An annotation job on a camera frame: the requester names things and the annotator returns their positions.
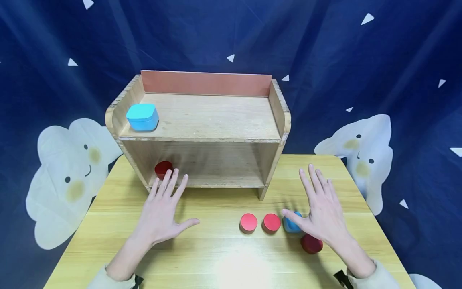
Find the sleeve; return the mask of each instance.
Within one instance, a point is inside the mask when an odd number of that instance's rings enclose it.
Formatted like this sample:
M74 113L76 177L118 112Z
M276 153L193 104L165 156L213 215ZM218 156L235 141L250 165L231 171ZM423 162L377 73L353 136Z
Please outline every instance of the sleeve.
M106 265L104 265L92 280L87 289L132 289L135 286L135 274L127 281L115 281L106 273Z
M385 269L385 267L376 260L373 260L376 269L372 275L367 278L358 279L353 276L350 270L346 274L354 289L399 289L398 282Z

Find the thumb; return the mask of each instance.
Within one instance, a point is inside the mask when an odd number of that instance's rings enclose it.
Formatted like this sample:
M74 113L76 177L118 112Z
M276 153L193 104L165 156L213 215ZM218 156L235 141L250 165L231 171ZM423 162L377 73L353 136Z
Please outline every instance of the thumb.
M186 220L183 223L179 224L178 225L178 230L181 233L184 230L186 230L187 228L190 228L190 227L192 227L194 225L197 225L199 223L200 223L199 219L189 219L189 220Z
M302 217L300 217L299 215L295 214L294 212L288 209L282 209L281 213L282 215L284 215L284 217L296 223L297 226L299 226L300 228L302 227L302 223L303 223Z

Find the lower shelf compartment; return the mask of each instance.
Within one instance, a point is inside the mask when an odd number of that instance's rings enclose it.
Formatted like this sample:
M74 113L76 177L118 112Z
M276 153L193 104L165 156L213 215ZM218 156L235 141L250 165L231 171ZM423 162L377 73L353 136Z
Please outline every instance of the lower shelf compartment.
M190 188L262 188L259 148L255 143L123 141L143 178L152 187L154 167L167 160L180 170L177 185L189 175Z

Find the wooden shelf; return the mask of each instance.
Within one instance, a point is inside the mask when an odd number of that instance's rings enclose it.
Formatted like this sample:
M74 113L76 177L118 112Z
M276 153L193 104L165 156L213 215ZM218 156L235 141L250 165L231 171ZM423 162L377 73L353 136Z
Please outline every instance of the wooden shelf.
M262 188L258 151L253 143L165 142L157 163L169 160L180 170L177 185L189 175L191 188ZM152 187L156 174L149 180Z
M155 104L154 131L131 128L125 115L138 103ZM155 165L168 160L189 175L188 187L257 188L260 200L291 126L276 80L251 74L141 71L105 118L148 191Z
M280 142L268 98L146 93L159 113L154 131L139 132L127 123L120 140Z

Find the pink back panel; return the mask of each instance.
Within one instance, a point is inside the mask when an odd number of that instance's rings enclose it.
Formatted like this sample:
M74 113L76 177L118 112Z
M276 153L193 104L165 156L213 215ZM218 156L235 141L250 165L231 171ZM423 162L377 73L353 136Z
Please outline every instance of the pink back panel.
M146 92L268 97L271 75L142 70Z

